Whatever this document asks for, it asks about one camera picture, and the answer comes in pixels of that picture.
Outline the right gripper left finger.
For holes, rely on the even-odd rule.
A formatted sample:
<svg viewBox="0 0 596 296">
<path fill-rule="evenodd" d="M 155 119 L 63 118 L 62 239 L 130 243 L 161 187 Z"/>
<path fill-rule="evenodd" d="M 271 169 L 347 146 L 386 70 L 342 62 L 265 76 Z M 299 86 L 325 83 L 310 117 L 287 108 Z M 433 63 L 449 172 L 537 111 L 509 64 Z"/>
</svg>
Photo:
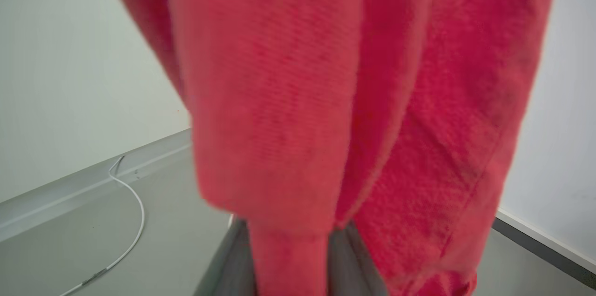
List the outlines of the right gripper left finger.
<svg viewBox="0 0 596 296">
<path fill-rule="evenodd" d="M 256 295 L 255 270 L 244 220 L 234 219 L 193 295 Z"/>
</svg>

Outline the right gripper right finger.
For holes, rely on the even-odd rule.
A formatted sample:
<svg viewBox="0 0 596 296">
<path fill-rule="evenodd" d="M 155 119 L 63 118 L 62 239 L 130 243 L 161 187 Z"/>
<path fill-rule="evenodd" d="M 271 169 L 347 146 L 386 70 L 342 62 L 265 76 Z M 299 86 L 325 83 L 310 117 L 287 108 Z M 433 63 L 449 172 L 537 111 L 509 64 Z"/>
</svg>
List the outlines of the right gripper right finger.
<svg viewBox="0 0 596 296">
<path fill-rule="evenodd" d="M 328 248 L 330 296 L 388 296 L 389 291 L 353 222 L 335 230 Z"/>
</svg>

